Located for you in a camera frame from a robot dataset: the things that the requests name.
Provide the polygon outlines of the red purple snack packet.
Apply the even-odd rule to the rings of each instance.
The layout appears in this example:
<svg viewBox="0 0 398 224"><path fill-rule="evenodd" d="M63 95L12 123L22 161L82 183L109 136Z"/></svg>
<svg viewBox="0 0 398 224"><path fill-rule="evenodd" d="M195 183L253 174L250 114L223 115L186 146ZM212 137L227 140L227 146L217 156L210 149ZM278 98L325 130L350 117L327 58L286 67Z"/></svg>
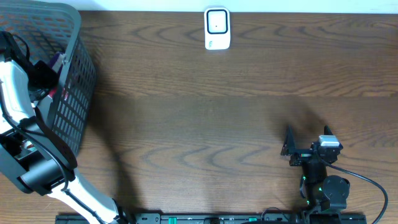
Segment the red purple snack packet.
<svg viewBox="0 0 398 224"><path fill-rule="evenodd" d="M60 75L63 69L63 61L65 60L66 56L67 55L63 52L57 52L48 63L48 65L52 68L52 70L58 75L58 79L60 79ZM49 91L49 97L51 99L54 98L54 95L57 92L58 83L59 81L57 81L55 86Z"/></svg>

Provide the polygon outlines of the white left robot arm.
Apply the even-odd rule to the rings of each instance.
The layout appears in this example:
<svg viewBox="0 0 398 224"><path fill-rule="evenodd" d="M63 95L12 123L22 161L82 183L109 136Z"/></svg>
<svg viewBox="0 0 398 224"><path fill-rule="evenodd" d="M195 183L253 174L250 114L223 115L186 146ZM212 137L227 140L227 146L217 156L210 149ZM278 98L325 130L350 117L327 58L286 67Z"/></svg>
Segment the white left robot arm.
<svg viewBox="0 0 398 224"><path fill-rule="evenodd" d="M19 133L43 159L25 170L17 159L6 154L3 174L23 190L64 202L90 223L129 223L116 202L80 174L76 157L66 143L36 117L28 81L26 72L15 61L1 62L1 130Z"/></svg>

